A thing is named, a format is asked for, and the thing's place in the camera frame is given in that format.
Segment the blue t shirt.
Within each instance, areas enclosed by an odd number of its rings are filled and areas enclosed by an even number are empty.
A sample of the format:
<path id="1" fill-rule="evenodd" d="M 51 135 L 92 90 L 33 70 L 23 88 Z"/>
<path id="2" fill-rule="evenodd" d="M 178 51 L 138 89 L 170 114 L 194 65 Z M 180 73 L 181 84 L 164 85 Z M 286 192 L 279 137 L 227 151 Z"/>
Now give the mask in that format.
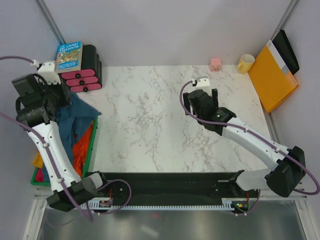
<path id="1" fill-rule="evenodd" d="M 70 104 L 56 110 L 55 120 L 62 145 L 71 163 L 74 162 L 73 146 L 83 137 L 87 128 L 102 113 L 72 92 Z"/>

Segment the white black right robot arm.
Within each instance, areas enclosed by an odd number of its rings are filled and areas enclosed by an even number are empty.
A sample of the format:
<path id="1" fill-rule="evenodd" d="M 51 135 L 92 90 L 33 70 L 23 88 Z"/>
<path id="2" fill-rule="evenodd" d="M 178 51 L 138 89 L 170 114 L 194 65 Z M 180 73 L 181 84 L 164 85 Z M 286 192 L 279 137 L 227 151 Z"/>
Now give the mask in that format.
<path id="1" fill-rule="evenodd" d="M 192 110 L 198 123 L 205 129 L 215 132 L 239 144 L 255 155 L 266 169 L 239 170 L 229 184 L 229 191 L 235 197 L 253 189 L 270 189 L 275 194 L 287 198 L 305 176 L 305 171 L 291 159 L 305 163 L 305 153 L 298 146 L 292 149 L 265 139 L 249 128 L 235 113 L 218 103 L 203 90 L 197 89 L 182 95 L 184 106 Z"/>

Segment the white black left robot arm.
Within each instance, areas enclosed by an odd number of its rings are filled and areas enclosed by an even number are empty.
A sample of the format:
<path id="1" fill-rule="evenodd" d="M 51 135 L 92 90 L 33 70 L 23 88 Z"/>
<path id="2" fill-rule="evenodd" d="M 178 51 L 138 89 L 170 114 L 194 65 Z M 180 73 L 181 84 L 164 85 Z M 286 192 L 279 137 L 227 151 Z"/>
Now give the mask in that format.
<path id="1" fill-rule="evenodd" d="M 37 73 L 16 78 L 12 84 L 19 95 L 16 122 L 36 145 L 49 175 L 53 194 L 46 199 L 48 205 L 69 212 L 97 196 L 106 196 L 110 185 L 102 174 L 96 171 L 81 178 L 63 147 L 55 113 L 70 104 L 67 87 L 59 79 L 50 82 Z"/>

